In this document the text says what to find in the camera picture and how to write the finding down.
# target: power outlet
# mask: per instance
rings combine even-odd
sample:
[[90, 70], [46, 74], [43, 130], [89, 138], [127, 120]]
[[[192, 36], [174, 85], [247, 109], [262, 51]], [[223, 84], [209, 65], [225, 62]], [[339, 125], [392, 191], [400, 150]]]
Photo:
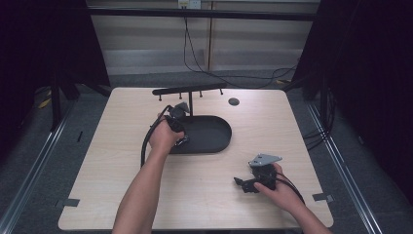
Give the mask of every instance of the power outlet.
[[178, 9], [189, 9], [189, 0], [178, 0]]
[[189, 9], [201, 9], [201, 0], [189, 0]]

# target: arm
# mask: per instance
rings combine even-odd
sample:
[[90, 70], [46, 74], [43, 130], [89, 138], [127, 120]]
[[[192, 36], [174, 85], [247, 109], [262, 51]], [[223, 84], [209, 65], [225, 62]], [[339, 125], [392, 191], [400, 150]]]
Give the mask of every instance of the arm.
[[[282, 167], [274, 164], [277, 172], [282, 174]], [[328, 228], [316, 217], [316, 215], [308, 209], [298, 196], [287, 185], [277, 181], [276, 189], [273, 191], [261, 183], [254, 183], [255, 188], [269, 197], [278, 207], [289, 212], [295, 220], [297, 220], [303, 232], [306, 234], [327, 234], [331, 233]]]
[[167, 121], [161, 121], [155, 129], [149, 139], [152, 150], [122, 199], [112, 233], [151, 233], [164, 163], [182, 137], [183, 133], [173, 132]]

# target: forearm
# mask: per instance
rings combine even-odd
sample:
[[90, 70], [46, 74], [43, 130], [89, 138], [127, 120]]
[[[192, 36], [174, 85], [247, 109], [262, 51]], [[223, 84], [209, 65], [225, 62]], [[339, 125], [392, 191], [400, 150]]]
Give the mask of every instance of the forearm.
[[113, 233], [151, 233], [167, 155], [166, 150], [151, 150], [119, 206]]
[[330, 234], [330, 230], [306, 206], [299, 206], [290, 212], [305, 234]]

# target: black horizontal bar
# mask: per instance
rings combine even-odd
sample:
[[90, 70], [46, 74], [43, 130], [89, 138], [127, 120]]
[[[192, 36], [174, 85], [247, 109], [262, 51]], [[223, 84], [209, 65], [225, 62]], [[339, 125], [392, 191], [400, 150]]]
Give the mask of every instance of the black horizontal bar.
[[226, 83], [201, 85], [201, 86], [187, 86], [187, 87], [179, 87], [179, 88], [167, 88], [167, 89], [153, 90], [152, 95], [159, 96], [159, 95], [180, 94], [180, 93], [196, 92], [196, 91], [218, 90], [218, 89], [224, 89], [225, 87], [227, 87]]
[[217, 11], [193, 9], [140, 9], [119, 7], [62, 8], [54, 10], [74, 11], [95, 16], [128, 17], [171, 17], [171, 18], [212, 18], [212, 19], [246, 19], [246, 20], [297, 20], [314, 21], [316, 14], [270, 13], [244, 11]]

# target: table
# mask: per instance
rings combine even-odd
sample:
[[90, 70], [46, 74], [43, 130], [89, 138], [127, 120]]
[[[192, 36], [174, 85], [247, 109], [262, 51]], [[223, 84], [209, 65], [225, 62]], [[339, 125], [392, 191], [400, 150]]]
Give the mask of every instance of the table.
[[[157, 113], [182, 102], [178, 95], [152, 95], [153, 89], [117, 88], [94, 134], [58, 226], [63, 230], [111, 229], [118, 206], [139, 171], [140, 149]], [[188, 97], [182, 94], [183, 100]], [[239, 105], [229, 104], [237, 98]], [[234, 176], [253, 178], [248, 161], [258, 153], [282, 156], [284, 173], [307, 206], [326, 225], [333, 219], [297, 123], [282, 91], [218, 90], [194, 93], [194, 115], [215, 115], [232, 128], [229, 146], [202, 155], [169, 155], [161, 184], [154, 230], [285, 229], [293, 217], [262, 194], [243, 193]]]

